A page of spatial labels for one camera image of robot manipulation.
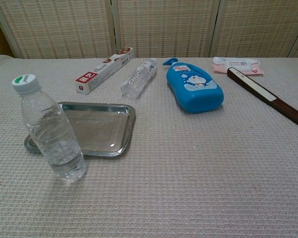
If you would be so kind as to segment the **clear water bottle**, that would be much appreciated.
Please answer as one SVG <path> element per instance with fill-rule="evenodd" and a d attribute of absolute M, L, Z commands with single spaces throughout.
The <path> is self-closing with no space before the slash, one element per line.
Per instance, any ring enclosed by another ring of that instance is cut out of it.
<path fill-rule="evenodd" d="M 42 91 L 33 74 L 18 76 L 11 84 L 21 97 L 26 129 L 55 176 L 65 183 L 81 179 L 86 172 L 84 157 L 61 106 Z"/>
<path fill-rule="evenodd" d="M 155 58 L 143 61 L 121 85 L 122 96 L 136 99 L 157 71 Z"/>

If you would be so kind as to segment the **stainless steel tray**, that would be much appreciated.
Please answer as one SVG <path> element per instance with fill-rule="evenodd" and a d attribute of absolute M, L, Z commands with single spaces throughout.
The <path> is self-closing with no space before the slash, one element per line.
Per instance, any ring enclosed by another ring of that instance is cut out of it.
<path fill-rule="evenodd" d="M 72 126 L 83 156 L 117 156 L 127 146 L 135 116 L 133 107 L 74 102 L 58 104 Z M 30 152 L 40 152 L 30 135 L 24 145 Z"/>

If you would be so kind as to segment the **blue pump soap bottle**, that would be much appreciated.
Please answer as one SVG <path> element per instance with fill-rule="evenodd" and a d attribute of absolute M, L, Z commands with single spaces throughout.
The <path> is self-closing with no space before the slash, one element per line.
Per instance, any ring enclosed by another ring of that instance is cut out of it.
<path fill-rule="evenodd" d="M 188 113 L 202 113 L 217 109 L 224 101 L 224 93 L 213 78 L 201 68 L 170 58 L 166 80 L 178 104 Z"/>

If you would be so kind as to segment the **red white cling film box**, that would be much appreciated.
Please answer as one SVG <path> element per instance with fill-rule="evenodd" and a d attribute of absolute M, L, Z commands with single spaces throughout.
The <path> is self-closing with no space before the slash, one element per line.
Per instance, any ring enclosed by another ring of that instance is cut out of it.
<path fill-rule="evenodd" d="M 94 69 L 79 77 L 75 81 L 76 91 L 82 94 L 89 94 L 133 58 L 134 48 L 123 47 L 117 53 L 98 64 Z"/>

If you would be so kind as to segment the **beige woven tablecloth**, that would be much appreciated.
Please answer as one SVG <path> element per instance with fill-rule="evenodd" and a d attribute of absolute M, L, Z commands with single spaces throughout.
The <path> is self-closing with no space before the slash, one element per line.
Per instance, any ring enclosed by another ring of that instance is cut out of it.
<path fill-rule="evenodd" d="M 187 114 L 159 59 L 141 97 L 121 95 L 134 59 L 89 95 L 75 80 L 101 59 L 0 56 L 0 238 L 298 238 L 298 126 L 224 74 L 213 112 Z M 55 100 L 128 104 L 129 146 L 86 159 L 78 182 L 56 180 L 26 151 L 11 82 L 32 73 Z"/>

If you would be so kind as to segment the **pink wet wipes pack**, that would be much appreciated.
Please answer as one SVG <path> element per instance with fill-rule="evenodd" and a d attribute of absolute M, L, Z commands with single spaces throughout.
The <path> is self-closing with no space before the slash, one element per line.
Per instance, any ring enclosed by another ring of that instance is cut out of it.
<path fill-rule="evenodd" d="M 263 75 L 260 61 L 252 58 L 213 58 L 213 72 L 227 74 L 227 70 L 234 67 L 245 75 Z"/>

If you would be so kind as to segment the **bamboo folding screen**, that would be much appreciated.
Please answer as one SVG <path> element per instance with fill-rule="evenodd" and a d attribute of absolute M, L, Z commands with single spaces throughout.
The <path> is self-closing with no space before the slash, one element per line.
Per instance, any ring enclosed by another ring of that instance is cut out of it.
<path fill-rule="evenodd" d="M 0 55 L 297 57 L 298 0 L 0 0 Z"/>

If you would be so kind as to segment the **dark brown folded fan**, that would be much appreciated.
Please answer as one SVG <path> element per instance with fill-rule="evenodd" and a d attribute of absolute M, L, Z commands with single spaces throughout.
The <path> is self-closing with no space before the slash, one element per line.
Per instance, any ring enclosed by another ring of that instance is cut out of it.
<path fill-rule="evenodd" d="M 230 79 L 243 87 L 249 93 L 257 97 L 267 105 L 271 106 L 273 109 L 277 110 L 279 113 L 298 125 L 298 110 L 278 98 L 269 90 L 267 90 L 234 67 L 230 67 L 227 70 L 227 75 Z"/>

